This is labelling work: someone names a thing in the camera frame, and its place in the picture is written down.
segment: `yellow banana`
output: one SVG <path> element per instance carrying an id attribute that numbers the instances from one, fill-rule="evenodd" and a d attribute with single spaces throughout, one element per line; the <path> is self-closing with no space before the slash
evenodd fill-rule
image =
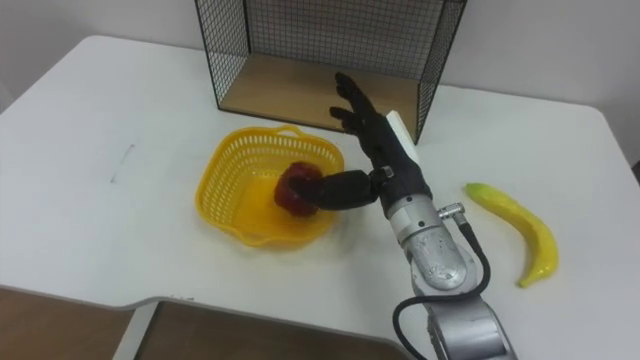
<path id="1" fill-rule="evenodd" d="M 531 265 L 518 281 L 520 287 L 551 276 L 558 268 L 558 248 L 551 230 L 537 216 L 502 191 L 486 184 L 465 186 L 469 197 L 501 217 L 524 236 L 531 251 Z"/>

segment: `white table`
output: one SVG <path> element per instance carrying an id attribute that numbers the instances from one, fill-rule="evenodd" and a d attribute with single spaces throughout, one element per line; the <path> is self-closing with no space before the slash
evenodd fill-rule
<path id="1" fill-rule="evenodd" d="M 198 217 L 217 144 L 252 125 L 278 123 L 218 111 L 203 52 L 84 40 L 0 116 L 0 285 L 118 309 L 184 301 L 395 343 L 391 312 L 412 291 L 379 205 L 289 253 L 243 247 Z M 368 164 L 354 138 L 304 130 L 335 142 L 347 167 Z M 640 188 L 598 111 L 442 86 L 418 152 L 436 203 L 467 206 L 493 267 L 484 298 L 521 359 L 637 355 Z M 551 227 L 553 278 L 515 286 L 525 244 L 464 196 L 473 181 Z M 434 358 L 424 309 L 403 325 Z"/>

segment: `white wall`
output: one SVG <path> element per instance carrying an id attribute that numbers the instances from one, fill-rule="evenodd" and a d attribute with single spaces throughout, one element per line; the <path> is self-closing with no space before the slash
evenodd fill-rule
<path id="1" fill-rule="evenodd" d="M 193 0 L 0 0 L 0 14 L 14 96 L 88 35 L 201 47 Z M 470 0 L 442 80 L 593 105 L 637 161 L 639 16 L 638 0 Z"/>

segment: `black cable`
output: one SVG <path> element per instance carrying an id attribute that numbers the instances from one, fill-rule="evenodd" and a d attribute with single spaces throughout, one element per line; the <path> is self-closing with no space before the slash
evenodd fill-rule
<path id="1" fill-rule="evenodd" d="M 473 297 L 479 296 L 489 285 L 489 281 L 491 280 L 491 266 L 489 265 L 489 260 L 487 256 L 482 251 L 482 247 L 480 247 L 480 243 L 476 238 L 473 229 L 469 223 L 461 224 L 458 229 L 464 236 L 464 238 L 471 246 L 471 250 L 476 254 L 478 260 L 482 264 L 482 280 L 478 286 L 473 288 L 473 290 L 457 295 L 434 295 L 434 296 L 415 296 L 412 298 L 408 298 L 406 300 L 401 301 L 396 308 L 393 310 L 393 330 L 396 332 L 396 336 L 402 343 L 402 345 L 407 349 L 407 351 L 418 360 L 427 360 L 422 354 L 418 352 L 416 348 L 411 345 L 407 337 L 402 332 L 400 328 L 400 314 L 402 311 L 409 306 L 424 304 L 424 303 L 434 303 L 434 302 L 455 302 L 455 301 L 464 301 L 471 299 Z"/>

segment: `black wire grid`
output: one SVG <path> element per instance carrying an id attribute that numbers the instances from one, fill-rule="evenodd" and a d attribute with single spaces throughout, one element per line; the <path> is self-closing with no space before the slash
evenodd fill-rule
<path id="1" fill-rule="evenodd" d="M 466 0 L 195 1 L 218 106 L 255 52 L 418 80 L 418 136 L 466 5 Z"/>

